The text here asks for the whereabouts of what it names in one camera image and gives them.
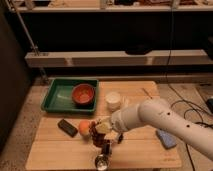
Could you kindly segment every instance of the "wall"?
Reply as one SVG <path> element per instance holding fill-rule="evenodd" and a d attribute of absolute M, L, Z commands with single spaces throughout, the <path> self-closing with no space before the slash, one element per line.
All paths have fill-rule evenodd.
<path fill-rule="evenodd" d="M 17 42 L 0 2 L 0 151 L 30 87 L 24 52 Z"/>
<path fill-rule="evenodd" d="M 126 50 L 147 44 L 154 49 L 202 49 L 213 36 L 213 11 L 23 13 L 40 51 Z M 17 17 L 7 14 L 22 47 L 29 50 Z"/>

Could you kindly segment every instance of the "red object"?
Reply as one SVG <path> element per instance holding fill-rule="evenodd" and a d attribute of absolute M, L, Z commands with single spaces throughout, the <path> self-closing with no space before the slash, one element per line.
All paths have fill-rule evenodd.
<path fill-rule="evenodd" d="M 90 84 L 79 84 L 73 88 L 72 100 L 77 105 L 88 105 L 93 102 L 95 96 L 94 87 Z"/>

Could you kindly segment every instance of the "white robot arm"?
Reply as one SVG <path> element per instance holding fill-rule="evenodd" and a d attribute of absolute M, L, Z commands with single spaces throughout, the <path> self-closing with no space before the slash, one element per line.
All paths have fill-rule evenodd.
<path fill-rule="evenodd" d="M 213 161 L 213 131 L 183 119 L 163 99 L 150 99 L 118 110 L 105 123 L 104 129 L 103 125 L 96 127 L 99 133 L 107 133 L 107 129 L 123 133 L 151 125 L 179 137 Z"/>

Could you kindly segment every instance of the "wooden table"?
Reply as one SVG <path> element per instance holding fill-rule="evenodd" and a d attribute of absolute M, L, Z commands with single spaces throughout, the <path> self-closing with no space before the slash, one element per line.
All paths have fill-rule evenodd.
<path fill-rule="evenodd" d="M 100 154 L 91 140 L 83 141 L 78 134 L 70 138 L 62 132 L 57 123 L 66 118 L 78 126 L 82 118 L 97 120 L 110 115 L 104 97 L 109 91 L 118 91 L 129 105 L 150 98 L 159 98 L 154 82 L 116 81 L 100 82 L 97 109 L 92 117 L 82 115 L 48 115 L 41 119 L 35 141 L 32 145 L 27 170 L 94 170 L 94 159 Z M 176 148 L 165 150 L 155 135 L 155 128 L 145 126 L 124 134 L 121 144 L 113 147 L 110 157 L 110 169 L 174 168 L 180 167 L 181 160 Z"/>

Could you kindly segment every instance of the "black cable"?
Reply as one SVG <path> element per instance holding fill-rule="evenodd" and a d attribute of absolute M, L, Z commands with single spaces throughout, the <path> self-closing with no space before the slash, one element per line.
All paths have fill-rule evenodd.
<path fill-rule="evenodd" d="M 193 160 L 192 160 L 191 153 L 190 153 L 190 151 L 189 151 L 188 144 L 185 143 L 185 145 L 186 145 L 186 151 L 187 151 L 187 154 L 188 154 L 188 156 L 189 156 L 190 163 L 191 163 L 191 165 L 192 165 L 192 170 L 193 170 L 193 171 L 196 171 L 194 162 L 193 162 Z"/>
<path fill-rule="evenodd" d="M 213 124 L 207 124 L 205 122 L 195 122 L 198 125 L 204 126 L 205 128 L 211 128 L 213 129 Z"/>
<path fill-rule="evenodd" d="M 166 82 L 167 82 L 167 85 L 169 86 L 169 88 L 171 90 L 173 90 L 175 92 L 175 94 L 181 99 L 181 100 L 184 100 L 185 99 L 170 85 L 169 83 L 169 80 L 168 80 L 168 66 L 169 66 L 169 62 L 171 60 L 171 51 L 172 51 L 172 45 L 173 45 L 173 39 L 174 39 L 174 14 L 173 14 L 173 9 L 171 7 L 171 32 L 170 32 L 170 51 L 169 51 L 169 57 L 167 58 L 167 62 L 166 62 L 166 71 L 165 71 L 165 77 L 166 77 Z M 192 160 L 192 157 L 191 157 L 191 154 L 189 152 L 189 149 L 188 149 L 188 145 L 185 143 L 186 145 L 186 150 L 187 150 L 187 154 L 189 156 L 189 159 L 190 159 L 190 163 L 191 163 L 191 166 L 192 166 L 192 169 L 193 171 L 196 171 L 195 170 L 195 166 L 194 166 L 194 163 L 193 163 L 193 160 Z"/>
<path fill-rule="evenodd" d="M 197 113 L 198 116 L 200 117 L 201 122 L 203 123 L 203 117 L 201 116 L 201 114 L 200 114 L 199 112 L 197 112 L 197 111 L 202 112 L 202 110 L 200 110 L 200 109 L 187 109 L 187 110 L 184 112 L 184 114 L 183 114 L 183 116 L 184 116 L 185 119 L 186 119 L 186 114 L 187 114 L 187 112 L 189 112 L 189 111 L 196 111 L 196 113 Z"/>
<path fill-rule="evenodd" d="M 177 103 L 180 103 L 180 102 L 184 102 L 184 103 L 190 103 L 190 104 L 192 104 L 192 105 L 194 105 L 194 106 L 196 106 L 196 107 L 198 107 L 203 113 L 205 113 L 205 114 L 207 114 L 207 115 L 210 115 L 210 116 L 213 116 L 213 114 L 212 113 L 209 113 L 207 110 L 205 110 L 204 108 L 202 108 L 201 106 L 199 106 L 198 104 L 196 104 L 196 103 L 194 103 L 194 102 L 192 102 L 192 101 L 189 101 L 189 100 L 177 100 L 177 101 L 175 101 L 174 103 L 172 103 L 171 104 L 171 108 L 173 108 L 173 106 L 175 106 Z"/>

